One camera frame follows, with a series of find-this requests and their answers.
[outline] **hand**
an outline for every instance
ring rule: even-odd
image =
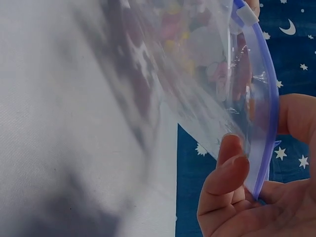
[[[260,4],[259,0],[245,0],[246,3],[250,6],[250,8],[254,11],[257,17],[259,17],[260,14]]]
[[[197,219],[204,237],[316,235],[316,98],[280,97],[278,132],[310,145],[310,175],[287,184],[266,181],[254,201],[243,186],[249,162],[237,136],[223,138],[216,169],[203,185]]]

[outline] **white backdrop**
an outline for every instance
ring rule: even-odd
[[[0,236],[174,236],[177,123],[126,119],[78,12],[102,28],[97,1],[0,0]]]

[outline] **crescent moon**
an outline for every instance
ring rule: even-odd
[[[289,23],[290,23],[290,28],[288,28],[287,30],[286,30],[286,29],[283,29],[283,28],[281,28],[281,27],[279,27],[279,28],[280,28],[280,30],[281,30],[283,33],[285,33],[285,34],[287,34],[287,35],[289,35],[289,36],[292,36],[292,35],[294,35],[294,34],[296,33],[296,28],[295,28],[295,25],[293,24],[293,22],[292,22],[290,19],[288,19],[288,21],[289,21]]]

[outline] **navy blue fabric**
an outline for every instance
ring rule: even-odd
[[[280,81],[280,95],[316,96],[316,1],[262,0],[260,5],[260,25]],[[288,29],[289,20],[296,28],[294,35],[287,35],[279,28]],[[291,136],[279,136],[277,140],[281,143],[272,157],[270,180],[286,183],[309,178],[307,145]],[[200,237],[196,219],[199,193],[216,161],[179,127],[177,162],[176,236]]]

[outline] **ziplock bag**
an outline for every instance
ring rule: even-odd
[[[226,133],[243,140],[245,181],[258,197],[274,149],[278,90],[258,18],[243,0],[129,0],[164,99],[217,158]]]

